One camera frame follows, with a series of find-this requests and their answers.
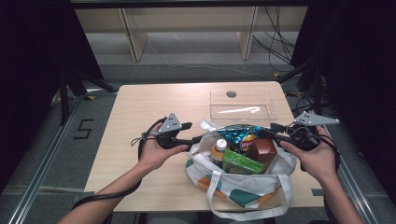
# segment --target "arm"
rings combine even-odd
[[[329,136],[323,128],[318,127],[318,134]],[[295,155],[322,186],[327,203],[339,223],[363,223],[356,208],[345,194],[335,171],[334,153],[325,143],[311,151],[302,151],[296,146],[281,142],[280,145]]]
[[[161,127],[158,124],[152,131],[156,132]],[[143,147],[143,153],[139,162],[124,175],[99,190],[96,194],[108,194],[130,189],[151,171],[160,168],[171,156],[187,149],[187,146],[179,146],[171,149],[163,149],[156,140],[148,140]],[[113,209],[120,203],[122,198],[102,200],[84,203],[73,209],[58,223],[102,223]]]

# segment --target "clear plastic box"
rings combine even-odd
[[[277,119],[269,91],[212,91],[211,119]]]

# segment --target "bottle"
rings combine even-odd
[[[224,150],[228,148],[227,141],[220,138],[215,145],[212,146],[212,162],[215,163],[219,168],[222,168],[224,159]]]

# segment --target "wooden table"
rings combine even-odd
[[[131,141],[145,132],[156,120],[175,113],[180,122],[192,122],[192,128],[182,131],[180,139],[191,139],[205,132],[202,119],[209,119],[211,91],[269,91],[277,115],[276,120],[255,121],[269,126],[270,122],[290,124],[293,116],[277,82],[228,82],[189,84],[150,84],[122,86],[108,120],[85,191],[98,191],[131,169],[137,162],[137,145]],[[229,124],[240,121],[226,121]],[[187,176],[188,157],[180,153],[163,167],[146,176],[140,188],[117,206],[116,212],[208,211],[205,192],[196,188]],[[293,207],[323,206],[323,198],[313,196],[311,189],[320,189],[318,182],[300,170],[297,164],[291,176]],[[284,203],[283,192],[263,207]],[[215,198],[218,210],[241,210],[238,205]]]

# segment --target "food item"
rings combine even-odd
[[[253,145],[250,148],[249,157],[254,161],[257,161],[264,165],[263,172],[267,170],[272,160],[276,155],[276,148],[274,142],[269,138],[257,139],[253,141]]]
[[[227,148],[227,141],[223,138],[220,138],[218,141],[216,141],[216,144],[212,146],[212,162],[220,168],[223,164],[224,150]]]
[[[264,166],[229,149],[224,151],[224,161],[222,169],[228,174],[239,175],[260,175]]]
[[[255,139],[262,138],[262,127],[250,124],[235,124],[218,129],[230,144],[230,149],[242,155],[248,155]]]

